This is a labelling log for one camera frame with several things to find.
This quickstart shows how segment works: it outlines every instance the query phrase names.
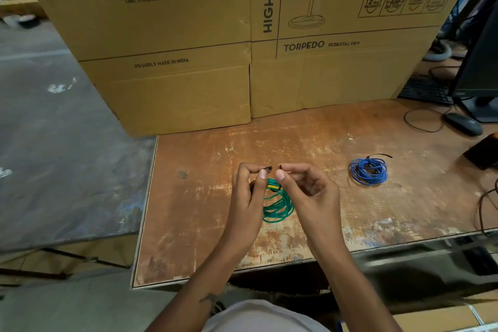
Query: green wire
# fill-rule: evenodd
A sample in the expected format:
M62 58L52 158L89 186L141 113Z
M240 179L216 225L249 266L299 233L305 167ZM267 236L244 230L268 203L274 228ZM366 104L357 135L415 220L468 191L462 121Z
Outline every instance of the green wire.
M280 187L276 180L269 178L267 189L270 189L275 194L265 199L272 199L278 195L281 196L281 199L263 207L263 220L267 223L281 222L294 212L294 204L287 192Z

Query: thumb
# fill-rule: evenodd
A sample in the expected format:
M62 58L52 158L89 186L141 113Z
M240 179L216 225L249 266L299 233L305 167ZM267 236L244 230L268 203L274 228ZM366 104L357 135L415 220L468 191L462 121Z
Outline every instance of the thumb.
M254 188L252 189L251 201L249 207L263 208L265 200L266 187L268 185L268 172L265 169L259 170L258 177L254 180Z
M302 203L308 198L296 184L296 181L294 181L294 179L285 171L277 170L277 172L275 172L275 178L279 184L282 185L283 190L287 192L294 204Z

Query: person's left hand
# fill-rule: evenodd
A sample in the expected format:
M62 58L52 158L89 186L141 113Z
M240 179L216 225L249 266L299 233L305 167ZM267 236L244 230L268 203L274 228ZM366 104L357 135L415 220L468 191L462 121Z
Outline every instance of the person's left hand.
M258 176L251 194L249 176L255 173ZM249 251L261 228L267 184L268 172L263 165L241 163L233 172L232 199L220 244L230 250L238 262Z

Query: gray tabletop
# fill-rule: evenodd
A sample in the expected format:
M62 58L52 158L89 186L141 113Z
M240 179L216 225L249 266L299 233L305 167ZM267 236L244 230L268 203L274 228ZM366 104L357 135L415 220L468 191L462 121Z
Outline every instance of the gray tabletop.
M0 26L0 252L136 233L155 137L129 137L49 22Z

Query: hand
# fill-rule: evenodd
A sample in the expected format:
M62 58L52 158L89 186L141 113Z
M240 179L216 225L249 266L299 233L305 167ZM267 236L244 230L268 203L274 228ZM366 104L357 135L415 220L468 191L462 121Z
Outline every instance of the hand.
M257 173L252 194L249 175ZM243 259L256 240L263 221L268 172L263 165L241 163L232 176L232 199L227 224L220 243L238 259Z
M339 187L313 164L282 164L276 180L289 194L313 256L344 245Z

